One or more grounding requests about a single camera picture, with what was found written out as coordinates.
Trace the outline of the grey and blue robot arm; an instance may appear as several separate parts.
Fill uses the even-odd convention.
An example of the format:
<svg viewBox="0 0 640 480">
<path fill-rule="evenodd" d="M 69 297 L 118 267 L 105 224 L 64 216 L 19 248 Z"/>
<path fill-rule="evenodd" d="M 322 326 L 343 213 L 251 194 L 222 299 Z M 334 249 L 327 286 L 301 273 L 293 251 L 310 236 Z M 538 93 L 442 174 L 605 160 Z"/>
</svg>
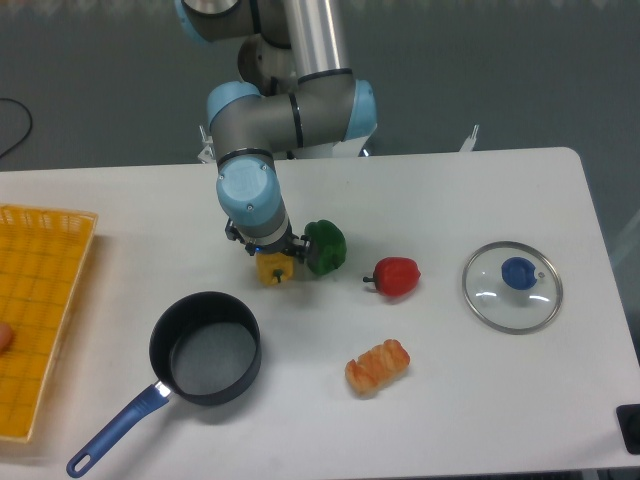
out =
<svg viewBox="0 0 640 480">
<path fill-rule="evenodd" d="M 375 131 L 373 90 L 353 76 L 338 2 L 178 1 L 175 9 L 202 42 L 243 37 L 258 48 L 241 62 L 240 80 L 216 87 L 206 103 L 227 237 L 251 255 L 320 262 L 332 249 L 315 233 L 294 234 L 274 157 Z"/>
</svg>

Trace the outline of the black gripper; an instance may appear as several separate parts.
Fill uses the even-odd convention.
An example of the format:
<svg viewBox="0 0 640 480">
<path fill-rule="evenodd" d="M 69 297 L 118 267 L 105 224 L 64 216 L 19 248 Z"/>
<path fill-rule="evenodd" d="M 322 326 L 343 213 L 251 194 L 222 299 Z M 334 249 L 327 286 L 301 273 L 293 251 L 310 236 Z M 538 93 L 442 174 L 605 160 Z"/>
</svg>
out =
<svg viewBox="0 0 640 480">
<path fill-rule="evenodd" d="M 241 231 L 229 218 L 225 226 L 225 234 L 229 240 L 241 243 L 250 256 L 257 253 L 283 253 L 289 249 L 289 255 L 304 264 L 312 250 L 312 241 L 308 236 L 293 235 L 288 217 L 284 218 L 282 224 L 274 232 L 262 237 L 252 237 Z"/>
</svg>

